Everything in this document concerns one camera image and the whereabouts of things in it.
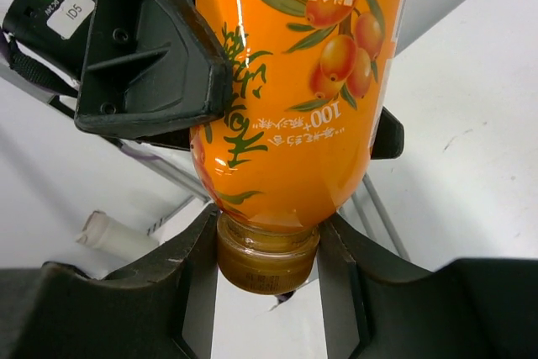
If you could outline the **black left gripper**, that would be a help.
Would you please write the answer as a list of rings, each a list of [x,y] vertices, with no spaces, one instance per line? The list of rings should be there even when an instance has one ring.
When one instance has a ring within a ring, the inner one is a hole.
[[[177,132],[222,118],[232,96],[230,60],[193,0],[13,0],[3,28],[82,75],[75,124],[84,132]]]

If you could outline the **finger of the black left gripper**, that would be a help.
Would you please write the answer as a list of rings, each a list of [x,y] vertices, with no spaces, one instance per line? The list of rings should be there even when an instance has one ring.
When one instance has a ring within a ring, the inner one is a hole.
[[[392,160],[404,151],[404,126],[386,108],[382,108],[371,150],[372,160]]]

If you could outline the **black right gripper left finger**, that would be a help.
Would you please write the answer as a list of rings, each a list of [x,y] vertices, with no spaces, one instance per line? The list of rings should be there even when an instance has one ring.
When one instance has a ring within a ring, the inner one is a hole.
[[[96,279],[72,265],[1,272],[4,358],[208,358],[218,268],[218,208]]]

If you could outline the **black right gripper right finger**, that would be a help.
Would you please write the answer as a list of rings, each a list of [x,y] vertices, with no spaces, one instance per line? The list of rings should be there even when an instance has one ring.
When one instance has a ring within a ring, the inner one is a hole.
[[[431,272],[333,215],[318,268],[331,358],[537,355],[534,260],[459,259]]]

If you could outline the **orange juice bottle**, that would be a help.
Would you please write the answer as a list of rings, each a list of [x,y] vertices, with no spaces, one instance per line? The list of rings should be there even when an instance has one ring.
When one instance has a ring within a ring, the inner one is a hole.
[[[239,167],[300,130],[342,127],[340,145],[326,150],[358,163],[355,192],[371,160],[406,1],[196,0],[233,68],[224,116],[203,125],[209,143],[222,139]],[[343,204],[291,232],[240,222],[218,206],[220,271],[251,293],[293,291],[311,272],[319,225]]]

